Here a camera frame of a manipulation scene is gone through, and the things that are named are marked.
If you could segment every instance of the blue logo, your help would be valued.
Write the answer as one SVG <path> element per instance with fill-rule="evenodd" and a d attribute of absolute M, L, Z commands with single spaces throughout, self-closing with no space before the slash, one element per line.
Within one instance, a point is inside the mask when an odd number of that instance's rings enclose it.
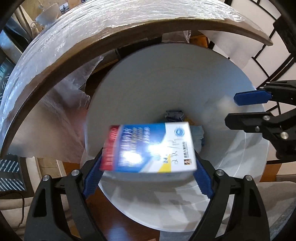
<path fill-rule="evenodd" d="M 182 137 L 182 136 L 184 136 L 184 134 L 185 134 L 185 131 L 184 131 L 183 128 L 178 127 L 178 128 L 175 129 L 175 135 L 176 136 Z"/>

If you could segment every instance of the white bucket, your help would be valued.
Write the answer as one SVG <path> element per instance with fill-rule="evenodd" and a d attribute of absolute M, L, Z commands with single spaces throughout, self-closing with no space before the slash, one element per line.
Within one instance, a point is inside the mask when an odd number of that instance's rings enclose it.
<path fill-rule="evenodd" d="M 259 181 L 269 142 L 261 134 L 229 130 L 229 112 L 260 112 L 263 105 L 241 109 L 237 92 L 254 90 L 248 77 L 230 60 L 190 44 L 160 44 L 120 61 L 97 89 L 87 114 L 87 153 L 102 148 L 110 125 L 153 123 L 166 110 L 182 110 L 205 131 L 200 156 L 229 176 L 246 174 Z M 131 219 L 148 227 L 186 232 L 196 228 L 208 204 L 193 178 L 172 183 L 111 180 L 99 184 L 106 197 Z M 231 211 L 231 202 L 226 216 Z"/>

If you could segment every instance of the striped fabric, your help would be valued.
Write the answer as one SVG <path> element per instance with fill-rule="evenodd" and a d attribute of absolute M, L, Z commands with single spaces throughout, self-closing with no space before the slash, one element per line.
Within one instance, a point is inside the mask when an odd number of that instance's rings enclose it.
<path fill-rule="evenodd" d="M 11 178 L 1 176 L 1 172 L 11 173 Z M 0 191 L 17 190 L 25 191 L 25 185 L 21 180 L 21 173 L 18 161 L 0 160 Z"/>
<path fill-rule="evenodd" d="M 0 178 L 0 191 L 25 191 L 24 184 L 18 179 Z"/>
<path fill-rule="evenodd" d="M 17 161 L 12 160 L 0 160 L 0 171 L 4 172 L 19 172 L 19 164 Z"/>

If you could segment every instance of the plastic bag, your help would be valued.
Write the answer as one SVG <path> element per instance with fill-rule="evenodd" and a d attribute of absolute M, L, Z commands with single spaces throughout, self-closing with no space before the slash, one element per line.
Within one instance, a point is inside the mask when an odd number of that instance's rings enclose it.
<path fill-rule="evenodd" d="M 90 97 L 79 88 L 102 59 L 99 56 L 72 72 L 37 103 L 18 129 L 9 153 L 80 163 Z"/>
<path fill-rule="evenodd" d="M 189 43 L 191 30 L 177 31 L 163 34 L 163 43 Z"/>

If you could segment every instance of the blue gripper pad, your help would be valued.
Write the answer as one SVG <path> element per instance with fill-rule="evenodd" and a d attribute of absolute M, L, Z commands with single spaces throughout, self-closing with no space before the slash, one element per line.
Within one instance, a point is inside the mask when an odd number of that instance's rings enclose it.
<path fill-rule="evenodd" d="M 202 194 L 207 195 L 208 198 L 211 198 L 214 195 L 212 189 L 212 180 L 203 165 L 196 158 L 197 170 L 193 173 L 193 176 L 199 186 Z"/>
<path fill-rule="evenodd" d="M 234 102 L 239 105 L 263 104 L 267 103 L 272 98 L 272 94 L 266 90 L 255 90 L 236 93 Z"/>
<path fill-rule="evenodd" d="M 84 198 L 88 198 L 91 194 L 94 194 L 98 183 L 100 182 L 100 179 L 104 173 L 100 170 L 101 159 L 102 156 L 98 158 L 98 160 L 90 170 L 89 174 L 84 179 L 84 190 L 82 193 Z"/>

